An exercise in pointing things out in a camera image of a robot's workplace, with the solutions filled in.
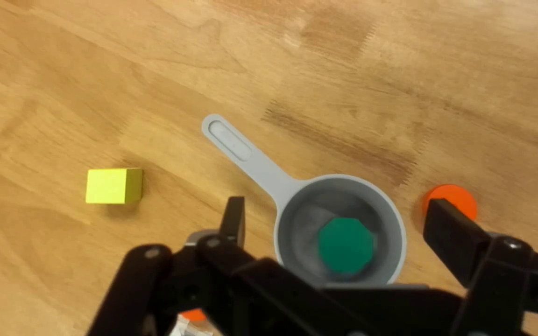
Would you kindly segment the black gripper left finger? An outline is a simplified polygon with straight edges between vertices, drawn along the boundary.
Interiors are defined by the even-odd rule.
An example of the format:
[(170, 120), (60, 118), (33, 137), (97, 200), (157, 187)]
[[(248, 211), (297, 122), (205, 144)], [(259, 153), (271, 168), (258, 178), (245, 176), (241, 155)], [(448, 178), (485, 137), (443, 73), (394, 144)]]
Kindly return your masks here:
[(315, 292), (273, 260), (243, 249), (245, 200), (228, 200), (216, 232), (172, 252), (129, 250), (88, 336), (168, 336), (187, 310), (200, 310), (222, 336), (315, 336)]

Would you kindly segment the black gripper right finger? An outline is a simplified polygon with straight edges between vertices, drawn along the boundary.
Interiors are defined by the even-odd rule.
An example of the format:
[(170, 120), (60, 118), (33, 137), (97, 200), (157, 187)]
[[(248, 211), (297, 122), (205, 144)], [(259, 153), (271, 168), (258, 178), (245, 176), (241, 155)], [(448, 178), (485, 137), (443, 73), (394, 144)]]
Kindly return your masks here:
[(528, 243), (487, 234), (443, 198), (428, 204), (422, 237), (467, 290), (456, 336), (519, 336), (525, 314), (538, 316), (538, 252)]

